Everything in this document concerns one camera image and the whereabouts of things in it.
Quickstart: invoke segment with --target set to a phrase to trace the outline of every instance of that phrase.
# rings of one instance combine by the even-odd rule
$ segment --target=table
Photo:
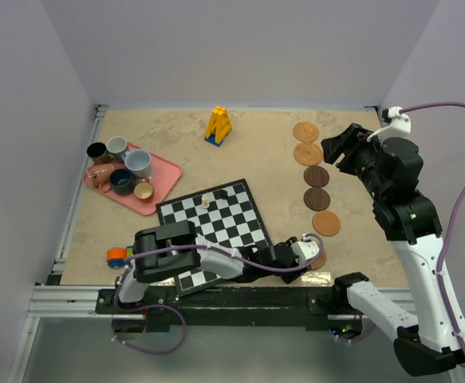
[[[300,142],[293,136],[293,126],[299,121],[314,123],[321,132],[316,143],[336,136],[352,122],[369,129],[380,127],[373,111],[229,110],[229,115],[232,132],[219,148],[203,139],[210,109],[108,110],[99,139],[106,142],[124,136],[179,164],[183,175],[168,199],[245,178],[273,243],[278,243],[313,231],[314,211],[303,202],[309,188],[303,180],[305,167],[293,156]],[[329,210],[341,219],[341,231],[323,237],[328,255],[325,266],[306,273],[291,286],[329,286],[333,278],[354,271],[363,272],[379,287],[407,286],[402,266],[373,218],[372,201],[361,182],[332,165],[321,166],[330,174],[325,190],[331,195]],[[140,215],[86,188],[61,284],[113,285],[121,270],[107,266],[106,251],[132,244],[138,230],[158,225],[156,213]],[[274,276],[250,284],[284,285]]]

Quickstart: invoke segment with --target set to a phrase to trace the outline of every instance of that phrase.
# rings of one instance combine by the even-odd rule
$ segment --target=white chess piece
[[[209,208],[209,200],[207,199],[207,197],[205,195],[202,196],[202,205],[201,205],[204,209],[208,209]]]

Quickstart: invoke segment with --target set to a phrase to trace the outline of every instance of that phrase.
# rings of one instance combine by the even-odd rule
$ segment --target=white wall
[[[439,0],[42,0],[97,103],[378,105]]]
[[[384,105],[449,100],[465,101],[465,0],[441,1]],[[465,184],[465,111],[434,109],[411,118],[411,139],[424,158],[420,189],[435,202],[446,227]],[[447,262],[465,311],[465,200]]]
[[[0,0],[0,382],[44,282],[92,103],[38,0]]]

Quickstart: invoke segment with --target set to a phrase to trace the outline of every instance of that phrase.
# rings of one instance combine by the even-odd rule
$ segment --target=tray
[[[130,151],[139,149],[138,146],[135,146],[131,143],[128,145]],[[91,188],[94,191],[105,195],[118,203],[122,203],[124,206],[129,207],[141,215],[150,215],[156,211],[156,204],[163,201],[168,192],[174,187],[179,177],[181,177],[181,174],[183,174],[183,170],[179,165],[165,160],[164,158],[157,156],[152,152],[149,153],[151,153],[152,171],[154,173],[154,176],[150,181],[154,187],[154,196],[149,203],[143,203],[139,201],[134,194],[118,195],[113,190],[107,192],[100,191],[98,188],[93,186],[91,179],[87,177],[86,173],[83,176],[83,183],[88,188]]]

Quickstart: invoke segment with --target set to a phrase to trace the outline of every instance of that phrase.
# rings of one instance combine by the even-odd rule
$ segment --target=white mug
[[[123,137],[113,137],[106,143],[108,152],[114,156],[117,161],[124,162],[126,155],[129,153],[128,142]]]
[[[135,149],[131,150],[124,160],[126,168],[136,178],[151,179],[154,174],[152,171],[152,157],[147,150]]]

